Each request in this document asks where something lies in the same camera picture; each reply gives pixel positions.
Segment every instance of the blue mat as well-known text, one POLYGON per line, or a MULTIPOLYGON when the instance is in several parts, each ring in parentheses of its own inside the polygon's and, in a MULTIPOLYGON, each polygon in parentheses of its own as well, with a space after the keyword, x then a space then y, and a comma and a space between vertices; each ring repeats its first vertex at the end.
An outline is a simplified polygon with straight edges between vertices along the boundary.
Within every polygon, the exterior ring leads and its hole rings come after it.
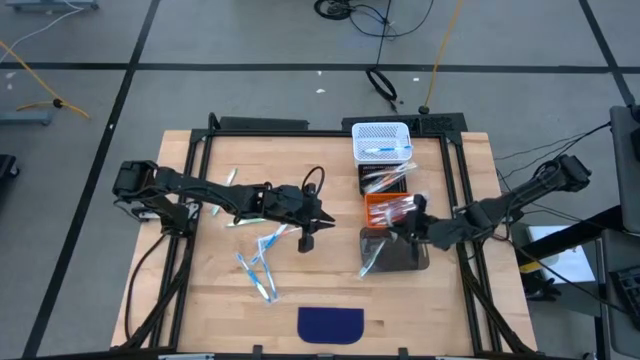
POLYGON ((298 309, 298 335, 314 344, 353 344, 364 333, 363 309, 298 309))

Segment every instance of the white basket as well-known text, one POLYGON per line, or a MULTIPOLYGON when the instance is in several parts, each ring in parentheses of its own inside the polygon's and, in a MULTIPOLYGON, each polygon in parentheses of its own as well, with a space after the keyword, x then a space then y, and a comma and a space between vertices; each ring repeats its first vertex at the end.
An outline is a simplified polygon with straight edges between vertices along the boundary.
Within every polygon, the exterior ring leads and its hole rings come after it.
POLYGON ((375 148, 402 148, 411 145, 409 128, 404 123, 358 123, 351 128, 353 157, 360 164, 397 164, 409 161, 412 150, 365 152, 375 148))

